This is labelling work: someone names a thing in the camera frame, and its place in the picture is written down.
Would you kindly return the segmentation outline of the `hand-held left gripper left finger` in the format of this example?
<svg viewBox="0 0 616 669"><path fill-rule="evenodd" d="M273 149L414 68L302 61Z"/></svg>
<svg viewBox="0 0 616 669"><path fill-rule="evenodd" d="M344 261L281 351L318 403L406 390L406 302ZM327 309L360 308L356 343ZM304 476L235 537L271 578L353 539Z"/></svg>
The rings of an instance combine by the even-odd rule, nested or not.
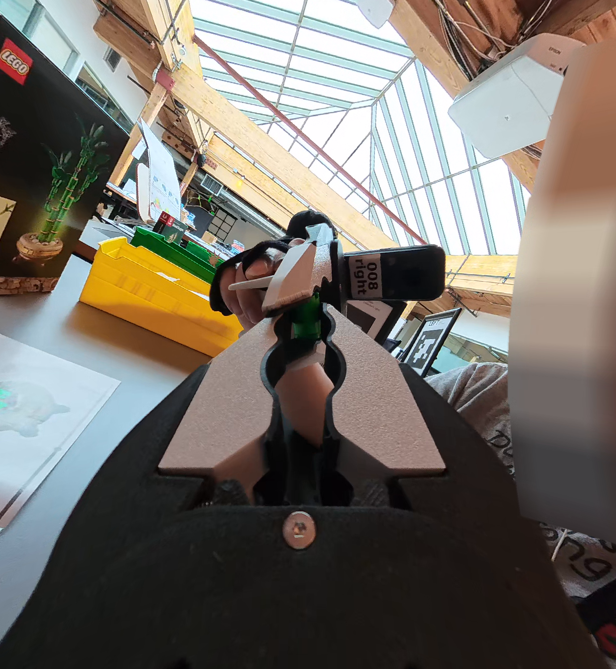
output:
<svg viewBox="0 0 616 669"><path fill-rule="evenodd" d="M269 352L279 317L266 318L212 359L173 435L162 473L239 481L253 489L268 473L286 473L287 455Z"/></svg>

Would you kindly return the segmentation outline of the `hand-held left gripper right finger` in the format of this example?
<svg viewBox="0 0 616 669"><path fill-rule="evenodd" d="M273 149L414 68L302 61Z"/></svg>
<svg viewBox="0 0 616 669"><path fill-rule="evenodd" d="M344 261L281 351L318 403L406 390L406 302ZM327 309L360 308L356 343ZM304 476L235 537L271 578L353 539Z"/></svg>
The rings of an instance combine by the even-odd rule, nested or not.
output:
<svg viewBox="0 0 616 669"><path fill-rule="evenodd" d="M445 463L396 359L333 306L328 354L337 380L327 425L337 442L336 470L356 487L367 480L441 474Z"/></svg>

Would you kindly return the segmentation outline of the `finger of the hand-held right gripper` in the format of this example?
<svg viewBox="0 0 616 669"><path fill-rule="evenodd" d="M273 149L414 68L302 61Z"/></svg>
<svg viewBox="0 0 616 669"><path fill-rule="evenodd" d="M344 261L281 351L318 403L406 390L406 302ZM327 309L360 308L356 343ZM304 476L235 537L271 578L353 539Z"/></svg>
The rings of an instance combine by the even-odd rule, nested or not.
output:
<svg viewBox="0 0 616 669"><path fill-rule="evenodd" d="M318 295L322 303L339 306L339 241L326 223L310 225L306 232L307 241L315 246L308 295Z"/></svg>
<svg viewBox="0 0 616 669"><path fill-rule="evenodd" d="M313 280L315 255L314 243L289 249L271 278L262 302L265 317L276 316L312 298L316 290Z"/></svg>

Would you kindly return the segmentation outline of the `green toy brick piece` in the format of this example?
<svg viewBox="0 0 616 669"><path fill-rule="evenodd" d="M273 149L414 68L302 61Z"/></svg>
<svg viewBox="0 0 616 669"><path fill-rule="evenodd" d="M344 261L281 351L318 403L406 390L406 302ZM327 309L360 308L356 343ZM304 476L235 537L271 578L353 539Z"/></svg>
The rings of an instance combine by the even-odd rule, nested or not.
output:
<svg viewBox="0 0 616 669"><path fill-rule="evenodd" d="M321 301L319 294L296 305L288 312L293 338L315 343L321 338Z"/></svg>

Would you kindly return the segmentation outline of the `person's right forearm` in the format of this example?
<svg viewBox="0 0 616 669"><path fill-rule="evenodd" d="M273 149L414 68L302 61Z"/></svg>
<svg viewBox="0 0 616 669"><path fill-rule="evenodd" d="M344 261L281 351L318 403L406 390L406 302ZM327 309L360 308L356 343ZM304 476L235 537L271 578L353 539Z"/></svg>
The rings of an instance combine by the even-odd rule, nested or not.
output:
<svg viewBox="0 0 616 669"><path fill-rule="evenodd" d="M333 389L333 382L317 362L288 369L275 386L283 416L316 448L323 441L326 403Z"/></svg>

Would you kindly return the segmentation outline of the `grey desk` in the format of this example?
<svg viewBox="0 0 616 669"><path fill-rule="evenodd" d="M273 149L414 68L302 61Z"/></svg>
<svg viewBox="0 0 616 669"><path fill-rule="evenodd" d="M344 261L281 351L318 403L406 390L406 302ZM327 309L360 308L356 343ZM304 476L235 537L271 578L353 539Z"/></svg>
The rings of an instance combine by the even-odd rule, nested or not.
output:
<svg viewBox="0 0 616 669"><path fill-rule="evenodd" d="M50 294L0 297L0 334L120 381L0 536L0 640L33 592L70 512L120 440L209 358L78 301L72 256Z"/></svg>

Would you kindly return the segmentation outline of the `person's right hand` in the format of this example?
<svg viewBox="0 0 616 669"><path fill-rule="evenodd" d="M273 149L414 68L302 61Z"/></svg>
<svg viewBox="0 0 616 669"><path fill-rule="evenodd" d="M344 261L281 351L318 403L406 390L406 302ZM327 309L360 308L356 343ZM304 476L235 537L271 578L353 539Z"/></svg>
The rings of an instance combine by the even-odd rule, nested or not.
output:
<svg viewBox="0 0 616 669"><path fill-rule="evenodd" d="M236 315L244 330L249 330L262 321L264 318L262 302L265 293L257 289L232 291L229 287L233 283L273 275L285 257L289 246L290 244L282 246L275 244L269 247L268 244L261 243L251 250L250 254L247 254L245 260L251 261L248 265L244 265L242 254L223 263L218 269L217 280L212 284L211 305L216 305L214 289L217 286L221 297L217 306L223 312Z"/></svg>

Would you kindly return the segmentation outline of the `black white tag sign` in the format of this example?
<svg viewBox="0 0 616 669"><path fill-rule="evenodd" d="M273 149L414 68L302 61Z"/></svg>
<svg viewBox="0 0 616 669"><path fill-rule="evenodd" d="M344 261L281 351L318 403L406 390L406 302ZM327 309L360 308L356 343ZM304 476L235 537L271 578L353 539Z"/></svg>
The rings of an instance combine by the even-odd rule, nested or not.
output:
<svg viewBox="0 0 616 669"><path fill-rule="evenodd" d="M398 322L406 306L404 300L350 300L346 304L345 315L391 353L399 343L391 335L398 331Z"/></svg>
<svg viewBox="0 0 616 669"><path fill-rule="evenodd" d="M455 308L426 316L400 357L400 362L412 367L421 377L426 377L462 311L462 308Z"/></svg>

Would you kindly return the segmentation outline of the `person's grey sweater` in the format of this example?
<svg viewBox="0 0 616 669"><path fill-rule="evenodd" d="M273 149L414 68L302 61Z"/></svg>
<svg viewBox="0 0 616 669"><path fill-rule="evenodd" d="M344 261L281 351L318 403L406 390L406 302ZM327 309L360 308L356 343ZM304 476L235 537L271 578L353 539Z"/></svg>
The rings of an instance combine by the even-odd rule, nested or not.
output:
<svg viewBox="0 0 616 669"><path fill-rule="evenodd" d="M487 441L515 476L507 400L507 365L472 363L426 378L426 382ZM579 602L616 579L616 544L580 532L539 523L546 551L554 557L566 595ZM616 668L616 619L599 630L594 643L609 667Z"/></svg>

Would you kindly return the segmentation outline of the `green plastic bin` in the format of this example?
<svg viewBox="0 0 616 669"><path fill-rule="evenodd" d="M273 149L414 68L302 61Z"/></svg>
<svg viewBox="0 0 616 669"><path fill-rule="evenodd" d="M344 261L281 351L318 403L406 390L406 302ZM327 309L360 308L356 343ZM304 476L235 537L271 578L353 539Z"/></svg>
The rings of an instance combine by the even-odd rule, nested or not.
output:
<svg viewBox="0 0 616 669"><path fill-rule="evenodd" d="M224 262L219 256L191 241L183 247L167 241L161 234L142 227L136 227L131 245L145 247L209 284L212 283L217 267Z"/></svg>

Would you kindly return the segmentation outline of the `red ceiling pipe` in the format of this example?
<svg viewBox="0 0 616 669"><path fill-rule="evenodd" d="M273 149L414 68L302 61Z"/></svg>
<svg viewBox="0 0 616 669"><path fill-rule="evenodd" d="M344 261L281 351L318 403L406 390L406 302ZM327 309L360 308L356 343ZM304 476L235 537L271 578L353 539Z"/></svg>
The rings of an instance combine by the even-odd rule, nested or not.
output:
<svg viewBox="0 0 616 669"><path fill-rule="evenodd" d="M225 71L234 78L239 85L243 86L247 91L249 91L263 106L268 108L281 122L283 122L288 128L294 131L295 135L302 139L308 146L310 146L317 155L323 158L327 163L329 163L337 173L342 175L346 180L348 180L357 190L359 190L368 200L373 204L377 205L390 219L396 222L403 230L411 236L413 239L417 240L421 244L427 244L427 241L423 239L418 233L416 233L411 227L406 225L401 218L399 218L394 212L389 210L387 206L379 200L373 193L371 193L366 187L364 187L359 181L357 181L351 174L349 174L340 164L333 160L320 146L315 144L311 138L309 138L303 130L298 128L291 119L289 119L283 112L281 112L278 107L273 105L268 99L266 99L256 88L243 78L228 62L220 57L210 46L208 46L201 38L196 34L192 35L192 41L209 57L215 60Z"/></svg>

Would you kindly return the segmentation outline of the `small red black box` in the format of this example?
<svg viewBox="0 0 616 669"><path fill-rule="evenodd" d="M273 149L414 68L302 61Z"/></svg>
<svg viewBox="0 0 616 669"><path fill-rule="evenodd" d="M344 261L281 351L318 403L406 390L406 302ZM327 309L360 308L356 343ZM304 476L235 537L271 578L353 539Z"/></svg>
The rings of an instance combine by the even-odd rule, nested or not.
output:
<svg viewBox="0 0 616 669"><path fill-rule="evenodd" d="M153 232L161 235L169 244L180 244L187 230L187 223L162 211L153 226Z"/></svg>

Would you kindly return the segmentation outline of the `yellow plastic bin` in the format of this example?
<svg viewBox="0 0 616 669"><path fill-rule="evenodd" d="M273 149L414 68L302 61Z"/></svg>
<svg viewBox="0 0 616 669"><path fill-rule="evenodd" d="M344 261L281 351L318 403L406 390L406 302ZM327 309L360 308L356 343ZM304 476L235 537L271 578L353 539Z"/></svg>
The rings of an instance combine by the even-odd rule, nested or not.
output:
<svg viewBox="0 0 616 669"><path fill-rule="evenodd" d="M125 238L99 244L80 301L168 339L217 356L242 330L212 311L205 281Z"/></svg>

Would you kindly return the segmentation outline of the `wooden board with instruction sheet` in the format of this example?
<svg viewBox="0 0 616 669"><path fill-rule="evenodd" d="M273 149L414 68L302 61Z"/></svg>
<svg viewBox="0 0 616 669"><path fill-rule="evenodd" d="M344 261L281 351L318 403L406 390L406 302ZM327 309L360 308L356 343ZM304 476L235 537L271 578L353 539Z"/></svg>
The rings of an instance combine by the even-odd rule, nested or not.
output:
<svg viewBox="0 0 616 669"><path fill-rule="evenodd" d="M149 224L159 221L162 213L180 219L181 193L171 153L163 146L147 123L139 118L137 126L148 153L149 166L137 166L137 210Z"/></svg>

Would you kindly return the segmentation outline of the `white instruction booklet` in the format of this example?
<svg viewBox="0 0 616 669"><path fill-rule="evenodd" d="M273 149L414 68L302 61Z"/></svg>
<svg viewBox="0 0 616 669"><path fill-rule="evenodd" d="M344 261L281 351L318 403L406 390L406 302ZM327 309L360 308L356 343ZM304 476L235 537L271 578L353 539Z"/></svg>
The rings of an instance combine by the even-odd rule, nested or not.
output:
<svg viewBox="0 0 616 669"><path fill-rule="evenodd" d="M0 334L0 533L119 383Z"/></svg>

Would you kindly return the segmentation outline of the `white projector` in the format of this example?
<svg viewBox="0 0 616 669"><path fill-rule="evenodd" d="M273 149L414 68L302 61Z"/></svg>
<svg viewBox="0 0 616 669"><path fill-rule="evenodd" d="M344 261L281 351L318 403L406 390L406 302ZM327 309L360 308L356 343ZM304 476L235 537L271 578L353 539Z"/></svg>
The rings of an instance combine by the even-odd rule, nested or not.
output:
<svg viewBox="0 0 616 669"><path fill-rule="evenodd" d="M534 36L468 83L448 115L486 158L498 158L547 137L571 55L584 43Z"/></svg>

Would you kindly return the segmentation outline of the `white ceiling device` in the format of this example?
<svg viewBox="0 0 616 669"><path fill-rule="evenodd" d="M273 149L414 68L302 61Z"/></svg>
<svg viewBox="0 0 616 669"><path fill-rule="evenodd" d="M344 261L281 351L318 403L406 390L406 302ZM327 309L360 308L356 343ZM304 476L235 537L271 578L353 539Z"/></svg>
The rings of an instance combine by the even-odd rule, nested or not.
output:
<svg viewBox="0 0 616 669"><path fill-rule="evenodd" d="M396 1L390 0L357 0L355 2L364 18L375 28L382 28L390 19Z"/></svg>

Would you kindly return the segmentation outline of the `black toy brick set box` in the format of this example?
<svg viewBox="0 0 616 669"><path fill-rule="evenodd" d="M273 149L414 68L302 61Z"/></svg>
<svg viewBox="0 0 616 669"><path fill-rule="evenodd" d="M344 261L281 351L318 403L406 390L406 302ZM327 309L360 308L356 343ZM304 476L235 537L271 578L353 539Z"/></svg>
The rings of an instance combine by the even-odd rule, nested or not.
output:
<svg viewBox="0 0 616 669"><path fill-rule="evenodd" d="M0 14L0 295L54 289L127 141Z"/></svg>

